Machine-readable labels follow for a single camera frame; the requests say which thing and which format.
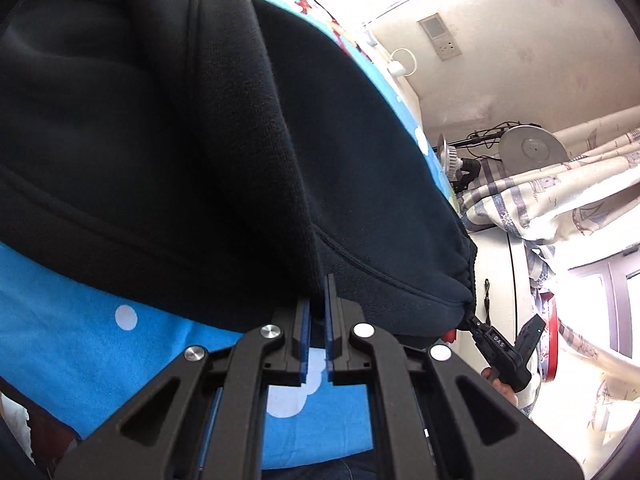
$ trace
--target human hand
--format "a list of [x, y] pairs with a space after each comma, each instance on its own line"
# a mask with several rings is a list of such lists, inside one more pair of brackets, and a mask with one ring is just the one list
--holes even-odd
[[[480, 372], [480, 375], [485, 379], [489, 380], [491, 376], [492, 368], [485, 368]], [[498, 390], [503, 397], [505, 397], [511, 404], [513, 404], [516, 408], [518, 407], [518, 397], [516, 397], [516, 393], [513, 391], [508, 384], [504, 384], [500, 379], [494, 379], [491, 381], [491, 386], [493, 386], [496, 390]]]

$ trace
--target curtain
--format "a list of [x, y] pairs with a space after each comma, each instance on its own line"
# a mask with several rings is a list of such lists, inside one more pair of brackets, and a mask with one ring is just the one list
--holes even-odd
[[470, 232], [494, 225], [525, 241], [531, 285], [552, 290], [554, 244], [605, 228], [640, 205], [640, 106], [554, 134], [571, 159], [507, 175], [483, 158], [458, 196]]

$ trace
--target silver screw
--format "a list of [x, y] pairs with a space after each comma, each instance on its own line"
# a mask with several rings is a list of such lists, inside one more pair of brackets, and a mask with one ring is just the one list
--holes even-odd
[[376, 333], [376, 329], [373, 328], [369, 323], [358, 323], [353, 327], [353, 333], [358, 337], [371, 337]]
[[447, 361], [451, 357], [451, 349], [445, 345], [432, 346], [430, 353], [436, 361]]
[[187, 361], [196, 362], [204, 357], [205, 351], [202, 346], [190, 346], [184, 351], [184, 358]]
[[260, 334], [265, 339], [276, 339], [282, 334], [282, 330], [277, 325], [265, 325], [260, 329]]

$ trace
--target white cable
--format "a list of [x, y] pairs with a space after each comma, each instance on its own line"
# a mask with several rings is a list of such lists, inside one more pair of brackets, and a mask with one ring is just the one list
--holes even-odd
[[408, 48], [396, 48], [396, 49], [391, 53], [391, 59], [393, 59], [393, 60], [395, 61], [395, 59], [394, 59], [394, 54], [395, 54], [396, 52], [400, 52], [401, 50], [404, 50], [404, 51], [408, 52], [408, 53], [409, 53], [409, 56], [411, 56], [411, 59], [413, 59], [413, 60], [414, 60], [414, 69], [413, 69], [413, 71], [412, 71], [411, 73], [406, 74], [406, 75], [404, 76], [404, 77], [409, 77], [410, 75], [415, 74], [415, 71], [416, 71], [416, 70], [418, 70], [418, 61], [417, 61], [417, 59], [415, 59], [414, 53], [413, 53], [413, 52], [411, 52]]

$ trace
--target window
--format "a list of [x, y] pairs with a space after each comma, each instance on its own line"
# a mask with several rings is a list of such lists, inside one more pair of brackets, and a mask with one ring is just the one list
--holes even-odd
[[[558, 317], [593, 343], [640, 361], [640, 251], [577, 267], [561, 284]], [[636, 327], [636, 338], [633, 328]]]

